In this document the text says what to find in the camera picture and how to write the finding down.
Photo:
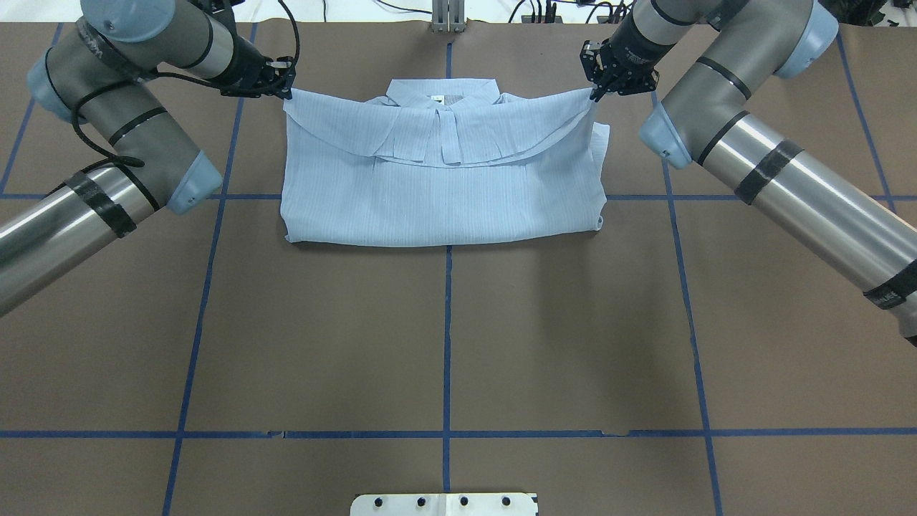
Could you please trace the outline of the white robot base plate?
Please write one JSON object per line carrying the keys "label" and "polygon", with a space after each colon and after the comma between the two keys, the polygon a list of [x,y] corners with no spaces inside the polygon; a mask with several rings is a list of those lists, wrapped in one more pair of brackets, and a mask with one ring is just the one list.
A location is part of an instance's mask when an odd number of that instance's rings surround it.
{"label": "white robot base plate", "polygon": [[367,494],[355,497],[350,515],[538,515],[536,494],[459,492]]}

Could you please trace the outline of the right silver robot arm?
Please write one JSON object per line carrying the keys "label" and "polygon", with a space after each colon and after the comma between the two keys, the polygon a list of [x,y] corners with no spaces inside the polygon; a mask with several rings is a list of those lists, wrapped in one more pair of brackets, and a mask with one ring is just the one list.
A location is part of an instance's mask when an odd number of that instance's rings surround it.
{"label": "right silver robot arm", "polygon": [[708,47],[654,102],[639,130],[662,163],[697,166],[841,274],[915,343],[915,228],[799,138],[754,98],[808,72],[838,20],[819,1],[636,1],[579,51],[592,101],[656,92],[659,65],[694,27]]}

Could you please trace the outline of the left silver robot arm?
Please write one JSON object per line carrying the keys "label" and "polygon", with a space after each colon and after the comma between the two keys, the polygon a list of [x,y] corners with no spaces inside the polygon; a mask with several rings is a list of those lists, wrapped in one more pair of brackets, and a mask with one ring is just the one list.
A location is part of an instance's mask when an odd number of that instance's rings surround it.
{"label": "left silver robot arm", "polygon": [[160,209],[183,214],[223,176],[148,90],[157,79],[224,97],[289,99],[300,52],[262,54],[234,1],[82,1],[75,28],[27,73],[32,98],[100,160],[2,225],[9,314]]}

